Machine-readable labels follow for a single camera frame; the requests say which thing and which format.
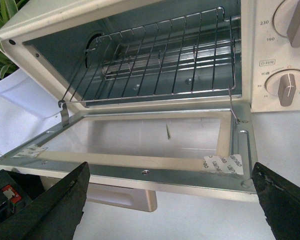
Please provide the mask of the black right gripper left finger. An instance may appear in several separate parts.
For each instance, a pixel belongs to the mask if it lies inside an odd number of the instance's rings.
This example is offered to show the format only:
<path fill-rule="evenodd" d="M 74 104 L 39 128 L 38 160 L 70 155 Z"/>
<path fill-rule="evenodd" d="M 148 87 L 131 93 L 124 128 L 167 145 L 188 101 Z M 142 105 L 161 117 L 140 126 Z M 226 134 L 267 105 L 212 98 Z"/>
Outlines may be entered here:
<path fill-rule="evenodd" d="M 83 217 L 89 179 L 84 162 L 53 186 L 43 185 L 44 193 L 0 223 L 0 240 L 73 239 Z"/>

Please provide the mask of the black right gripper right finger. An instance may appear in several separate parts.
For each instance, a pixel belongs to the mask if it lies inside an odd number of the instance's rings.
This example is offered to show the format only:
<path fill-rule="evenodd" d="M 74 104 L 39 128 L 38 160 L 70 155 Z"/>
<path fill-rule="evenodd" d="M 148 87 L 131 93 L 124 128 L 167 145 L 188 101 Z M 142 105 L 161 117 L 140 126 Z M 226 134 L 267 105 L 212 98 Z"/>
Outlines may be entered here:
<path fill-rule="evenodd" d="M 300 187 L 260 162 L 251 178 L 275 239 L 300 240 Z"/>

